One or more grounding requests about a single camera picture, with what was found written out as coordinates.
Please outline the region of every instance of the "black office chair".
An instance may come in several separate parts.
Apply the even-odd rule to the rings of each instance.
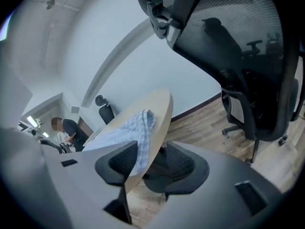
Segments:
[[[283,145],[294,112],[300,31],[294,5],[283,0],[139,0],[154,32],[222,87],[228,121],[255,140]]]
[[[114,119],[114,113],[110,104],[108,103],[108,100],[106,98],[103,98],[102,95],[98,95],[95,98],[95,104],[100,107],[100,117],[103,119],[105,124],[108,125],[109,122]]]

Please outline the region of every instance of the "wooden table top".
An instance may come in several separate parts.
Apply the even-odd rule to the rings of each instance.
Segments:
[[[148,170],[149,166],[155,159],[163,141],[167,134],[169,124],[171,122],[173,113],[173,97],[171,93],[166,89],[159,89],[151,92],[146,97],[135,101],[128,108],[119,113],[108,125],[106,125],[100,133],[115,130],[128,121],[131,117],[144,109],[149,109],[154,113],[155,126],[151,134],[151,144],[149,151],[149,162],[147,168],[141,173],[133,177],[128,177],[125,182],[126,193],[128,193],[133,187],[135,187]]]

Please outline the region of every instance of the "mesh chair back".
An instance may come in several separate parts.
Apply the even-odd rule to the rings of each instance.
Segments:
[[[151,1],[139,0],[147,14]],[[289,27],[292,16],[280,2],[163,0],[163,12],[158,13],[181,30],[174,42],[167,36],[170,47],[224,89],[245,94],[260,128],[268,124],[274,131],[277,124],[286,127],[289,122],[288,99],[299,51],[299,39]]]

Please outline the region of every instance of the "ceiling light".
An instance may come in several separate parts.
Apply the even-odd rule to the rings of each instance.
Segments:
[[[38,127],[37,123],[34,121],[34,119],[32,118],[32,116],[29,116],[29,117],[27,118],[27,120],[31,123],[31,125],[32,125],[33,127]]]
[[[6,38],[7,32],[8,32],[8,27],[9,27],[9,22],[10,18],[13,13],[11,13],[5,20],[2,28],[0,28],[0,41],[4,40]]]

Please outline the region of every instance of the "chair wheel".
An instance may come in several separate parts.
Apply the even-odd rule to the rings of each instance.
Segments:
[[[252,164],[252,159],[247,158],[245,162],[246,162],[248,165],[251,165],[251,164]]]
[[[283,146],[285,143],[286,143],[286,140],[284,140],[282,138],[278,141],[279,146]]]

